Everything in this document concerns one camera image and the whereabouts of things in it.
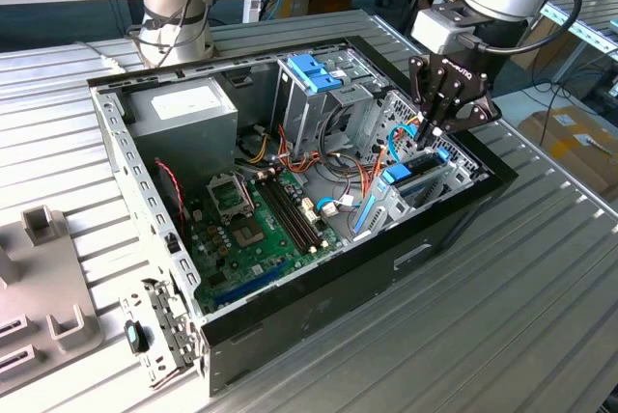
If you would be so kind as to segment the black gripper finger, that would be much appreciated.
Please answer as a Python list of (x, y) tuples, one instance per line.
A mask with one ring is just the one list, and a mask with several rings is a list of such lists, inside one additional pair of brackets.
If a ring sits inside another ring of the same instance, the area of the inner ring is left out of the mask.
[(435, 130), (442, 130), (449, 104), (442, 92), (448, 78), (447, 57), (443, 55), (412, 56), (409, 59), (410, 96), (420, 112), (421, 123), (414, 141), (419, 150), (434, 139)]
[(483, 88), (442, 88), (428, 93), (428, 146), (441, 137), (458, 133), (502, 116)]

